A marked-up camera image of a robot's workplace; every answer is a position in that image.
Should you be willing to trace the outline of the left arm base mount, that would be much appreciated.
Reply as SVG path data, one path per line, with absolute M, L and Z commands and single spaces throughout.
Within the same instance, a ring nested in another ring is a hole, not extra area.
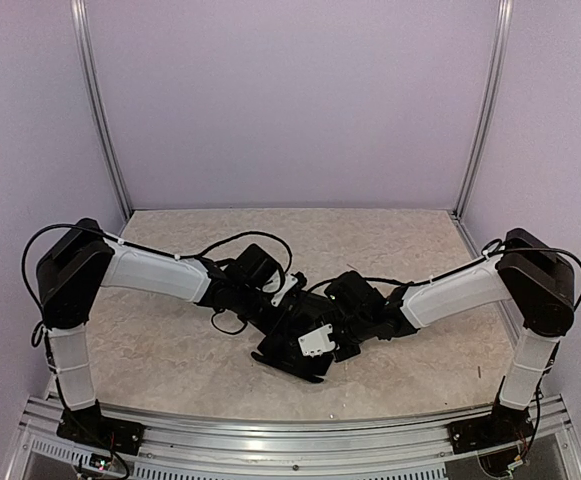
M 78 444 L 136 456 L 143 441 L 141 423 L 104 416 L 98 401 L 80 410 L 64 409 L 56 434 Z

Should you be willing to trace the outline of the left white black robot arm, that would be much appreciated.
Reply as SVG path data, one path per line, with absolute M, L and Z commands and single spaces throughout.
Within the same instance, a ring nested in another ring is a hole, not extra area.
M 31 342 L 43 343 L 61 402 L 72 413 L 72 430 L 91 445 L 110 434 L 92 380 L 86 325 L 102 288 L 122 288 L 173 297 L 220 314 L 236 314 L 262 332 L 272 317 L 292 305 L 305 279 L 291 273 L 256 244 L 235 259 L 214 261 L 208 252 L 178 255 L 129 242 L 83 218 L 36 232 L 59 229 L 63 236 L 38 261 L 35 276 L 21 273 L 40 313 Z

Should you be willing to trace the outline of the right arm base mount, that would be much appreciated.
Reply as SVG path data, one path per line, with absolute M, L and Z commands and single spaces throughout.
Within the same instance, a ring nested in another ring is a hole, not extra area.
M 488 414 L 451 422 L 447 426 L 454 454 L 487 449 L 532 436 L 529 407 L 518 410 L 496 399 Z

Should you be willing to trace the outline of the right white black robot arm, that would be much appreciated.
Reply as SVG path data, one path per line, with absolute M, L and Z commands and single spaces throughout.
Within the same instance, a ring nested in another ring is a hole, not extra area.
M 550 247 L 522 228 L 490 242 L 479 258 L 425 281 L 398 285 L 384 297 L 370 279 L 350 271 L 333 280 L 326 297 L 340 319 L 327 324 L 320 349 L 339 361 L 359 353 L 368 339 L 413 335 L 439 320 L 487 304 L 511 301 L 522 316 L 522 332 L 500 384 L 496 410 L 485 416 L 484 438 L 505 442 L 521 424 L 558 346 L 581 304 L 581 260 Z

